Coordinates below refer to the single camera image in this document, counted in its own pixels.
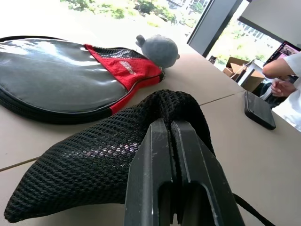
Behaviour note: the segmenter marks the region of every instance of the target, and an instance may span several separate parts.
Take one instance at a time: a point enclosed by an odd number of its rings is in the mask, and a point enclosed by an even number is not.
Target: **wall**
[[[241,17],[245,24],[261,27],[254,27],[259,31],[266,30],[294,45],[301,43],[301,0],[253,0]]]

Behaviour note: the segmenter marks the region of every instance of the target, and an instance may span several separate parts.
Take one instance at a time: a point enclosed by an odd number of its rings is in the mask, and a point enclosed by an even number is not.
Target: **cardboard box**
[[[247,66],[242,68],[247,63],[248,61],[230,57],[223,72],[235,80],[247,68]],[[264,80],[264,76],[260,72],[254,71],[242,87],[245,90],[253,92],[262,80]]]

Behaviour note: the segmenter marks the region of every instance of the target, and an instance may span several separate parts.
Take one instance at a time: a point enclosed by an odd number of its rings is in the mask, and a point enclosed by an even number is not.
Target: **person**
[[[274,79],[271,85],[273,96],[287,97],[272,110],[301,132],[301,52],[268,63],[262,73]],[[294,84],[280,80],[288,75],[299,78]]]

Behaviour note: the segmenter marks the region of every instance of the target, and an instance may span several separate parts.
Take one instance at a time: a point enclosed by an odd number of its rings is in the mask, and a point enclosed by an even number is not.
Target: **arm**
[[[262,73],[269,79],[285,75],[295,75],[294,71],[283,58],[274,60],[265,65],[262,69]]]

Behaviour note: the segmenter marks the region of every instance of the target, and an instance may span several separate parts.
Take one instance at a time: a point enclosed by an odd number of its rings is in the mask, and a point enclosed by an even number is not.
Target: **black strap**
[[[257,210],[255,210],[249,203],[244,199],[240,198],[237,194],[233,194],[235,201],[238,205],[244,208],[246,211],[251,213],[254,217],[260,220],[265,226],[275,226],[272,222],[267,220],[263,215],[261,215]]]

